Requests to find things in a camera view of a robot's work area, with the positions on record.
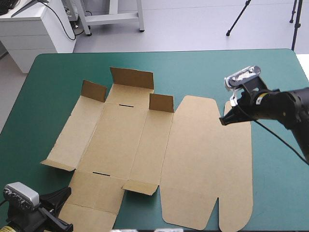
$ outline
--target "cardboard tab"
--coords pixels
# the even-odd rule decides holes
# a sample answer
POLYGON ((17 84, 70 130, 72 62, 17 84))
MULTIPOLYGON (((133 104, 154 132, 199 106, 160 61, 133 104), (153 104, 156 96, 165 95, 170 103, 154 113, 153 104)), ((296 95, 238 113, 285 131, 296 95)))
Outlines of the cardboard tab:
POLYGON ((53 160, 50 160, 50 159, 45 159, 40 164, 44 164, 44 165, 51 166, 51 167, 54 167, 54 168, 63 169, 63 170, 69 171, 69 172, 75 170, 75 168, 76 168, 76 167, 68 166, 68 165, 65 165, 63 163, 59 163, 59 162, 56 162, 56 161, 53 161, 53 160))
POLYGON ((143 193, 148 196, 153 195, 157 188, 158 188, 158 185, 143 183, 143 182, 134 181, 134 180, 127 181, 125 185, 122 187, 122 189, 143 193))
POLYGON ((135 69, 110 67, 114 84, 154 89, 154 74, 135 69))
POLYGON ((174 113, 173 96, 151 93, 149 96, 149 109, 174 113))
POLYGON ((84 80, 82 86, 82 96, 105 102, 106 86, 98 85, 91 81, 84 80))

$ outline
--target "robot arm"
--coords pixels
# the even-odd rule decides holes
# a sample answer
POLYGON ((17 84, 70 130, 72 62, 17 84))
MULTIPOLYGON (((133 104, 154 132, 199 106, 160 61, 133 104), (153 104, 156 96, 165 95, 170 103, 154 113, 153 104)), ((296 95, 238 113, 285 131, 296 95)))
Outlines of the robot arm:
POLYGON ((272 119, 291 130, 309 161, 309 88, 281 92, 269 90, 257 66, 247 67, 225 78, 225 87, 233 91, 232 109, 220 118, 222 125, 272 119), (243 90, 237 99, 237 92, 243 90))

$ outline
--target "gray floor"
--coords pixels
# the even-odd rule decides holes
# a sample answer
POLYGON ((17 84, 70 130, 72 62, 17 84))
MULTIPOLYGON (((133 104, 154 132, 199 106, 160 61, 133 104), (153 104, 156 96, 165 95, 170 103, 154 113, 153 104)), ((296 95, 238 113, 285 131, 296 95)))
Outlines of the gray floor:
MULTIPOLYGON (((139 52, 290 48, 294 0, 253 0, 230 37, 245 0, 143 0, 145 32, 137 23, 92 26, 80 35, 74 52, 139 52)), ((84 0, 87 10, 107 11, 106 0, 84 0)), ((120 12, 136 9, 136 0, 119 0, 120 12)), ((309 54, 309 0, 304 0, 295 52, 309 54)), ((301 57, 308 66, 309 58, 301 57)), ((0 60, 0 131, 26 78, 9 55, 0 60)))

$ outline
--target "white desk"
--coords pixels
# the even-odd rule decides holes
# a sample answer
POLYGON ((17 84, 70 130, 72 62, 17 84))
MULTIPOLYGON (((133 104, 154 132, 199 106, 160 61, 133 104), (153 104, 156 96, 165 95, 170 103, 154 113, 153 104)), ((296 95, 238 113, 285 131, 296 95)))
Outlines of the white desk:
MULTIPOLYGON (((37 55, 72 53, 76 42, 66 36, 55 14, 41 3, 11 18, 27 2, 20 0, 18 6, 0 16, 0 41, 23 73, 29 72, 37 55)), ((69 36, 74 38, 61 0, 50 0, 48 5, 58 14, 69 36)))

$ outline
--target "drawer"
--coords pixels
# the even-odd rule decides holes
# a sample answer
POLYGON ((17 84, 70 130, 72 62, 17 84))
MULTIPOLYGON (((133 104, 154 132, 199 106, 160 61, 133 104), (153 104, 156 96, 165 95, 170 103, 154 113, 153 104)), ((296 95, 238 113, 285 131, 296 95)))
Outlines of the drawer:
POLYGON ((6 50, 17 49, 55 49, 48 35, 3 36, 0 41, 6 50))
POLYGON ((23 73, 29 72, 37 55, 57 53, 55 49, 8 50, 8 52, 23 73))
POLYGON ((41 20, 1 21, 0 36, 47 35, 41 20))

